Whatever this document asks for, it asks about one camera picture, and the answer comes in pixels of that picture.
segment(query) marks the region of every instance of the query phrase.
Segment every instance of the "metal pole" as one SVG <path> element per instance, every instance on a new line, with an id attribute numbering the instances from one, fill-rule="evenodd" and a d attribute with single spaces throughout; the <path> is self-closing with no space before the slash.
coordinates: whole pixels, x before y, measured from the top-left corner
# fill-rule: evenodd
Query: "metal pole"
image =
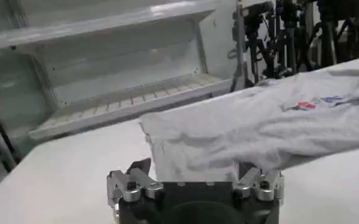
<path id="1" fill-rule="evenodd" d="M 243 6 L 245 0 L 236 0 L 236 11 L 238 18 L 238 42 L 237 42 L 237 59 L 238 59 L 238 69 L 240 76 L 243 76 L 243 87 L 247 87 L 248 80 L 248 71 L 245 62 L 246 54 L 246 40 L 244 38 L 244 16 L 243 16 Z"/>

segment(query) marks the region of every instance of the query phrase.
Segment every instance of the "white table surface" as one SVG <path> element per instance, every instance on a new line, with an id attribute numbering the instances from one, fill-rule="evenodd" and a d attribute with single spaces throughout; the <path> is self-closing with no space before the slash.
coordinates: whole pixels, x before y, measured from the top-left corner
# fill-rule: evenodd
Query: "white table surface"
<path id="1" fill-rule="evenodd" d="M 359 68 L 359 60 L 333 67 L 346 68 Z M 0 184 L 0 224 L 114 223 L 106 175 L 150 156 L 138 120 L 39 145 Z M 359 150 L 283 174 L 282 224 L 359 223 Z"/>

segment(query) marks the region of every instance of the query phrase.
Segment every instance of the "shelving unit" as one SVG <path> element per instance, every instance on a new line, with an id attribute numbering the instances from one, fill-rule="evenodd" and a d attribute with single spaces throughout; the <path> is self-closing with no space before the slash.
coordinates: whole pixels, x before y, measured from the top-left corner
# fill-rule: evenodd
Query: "shelving unit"
<path id="1" fill-rule="evenodd" d="M 229 85 L 230 80 L 199 74 L 185 75 L 154 85 L 127 89 L 121 93 L 58 110 L 43 125 L 29 134 L 33 139 L 50 138 L 90 125 L 113 121 L 152 108 L 227 89 Z"/>
<path id="2" fill-rule="evenodd" d="M 29 55 L 52 110 L 34 140 L 229 88 L 235 0 L 12 2 L 0 52 Z"/>
<path id="3" fill-rule="evenodd" d="M 164 19 L 186 18 L 200 20 L 215 10 L 220 1 L 150 0 L 144 2 L 123 1 L 121 3 L 108 1 L 91 5 L 88 8 L 81 7 L 76 10 L 59 10 L 57 12 L 31 15 L 30 19 L 27 16 L 27 19 L 29 19 L 27 23 L 33 25 L 33 27 L 0 32 L 0 49 L 35 45 L 60 38 L 86 35 L 126 26 L 139 26 Z"/>

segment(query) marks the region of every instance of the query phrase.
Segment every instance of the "black equipment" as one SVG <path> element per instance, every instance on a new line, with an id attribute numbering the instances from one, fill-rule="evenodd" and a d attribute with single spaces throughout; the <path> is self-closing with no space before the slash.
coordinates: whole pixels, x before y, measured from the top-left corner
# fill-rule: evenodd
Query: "black equipment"
<path id="1" fill-rule="evenodd" d="M 278 224 L 283 176 L 251 168 L 238 182 L 157 182 L 139 168 L 107 176 L 119 224 Z"/>

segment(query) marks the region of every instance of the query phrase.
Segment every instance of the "white shelf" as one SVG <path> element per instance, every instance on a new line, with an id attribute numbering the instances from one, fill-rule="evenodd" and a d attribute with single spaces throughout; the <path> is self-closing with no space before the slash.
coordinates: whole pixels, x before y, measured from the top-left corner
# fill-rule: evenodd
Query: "white shelf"
<path id="1" fill-rule="evenodd" d="M 227 89 L 231 79 L 208 74 L 184 75 L 149 86 L 140 86 L 58 110 L 36 130 L 29 132 L 39 140 L 81 128 L 102 124 L 192 97 Z"/>
<path id="2" fill-rule="evenodd" d="M 129 2 L 133 2 L 132 5 L 127 5 L 124 10 L 121 10 L 120 7 L 113 7 L 113 14 L 109 14 L 110 7 L 98 4 L 101 5 L 96 10 L 98 13 L 91 13 L 94 10 L 93 8 L 98 8 L 98 6 L 92 5 L 91 7 L 81 7 L 73 11 L 27 15 L 27 23 L 33 26 L 0 32 L 0 49 L 12 46 L 27 46 L 85 33 L 145 24 L 161 19 L 187 18 L 189 16 L 198 16 L 197 18 L 201 19 L 201 16 L 206 16 L 207 13 L 214 11 L 220 5 L 220 0 L 145 0 L 145 2 L 151 2 L 152 5 L 144 4 L 138 8 L 136 6 L 141 4 L 140 1 L 129 0 Z M 100 15 L 102 17 L 89 17 L 89 15 Z M 60 20 L 50 21 L 50 19 L 56 19 L 56 17 L 59 17 Z"/>

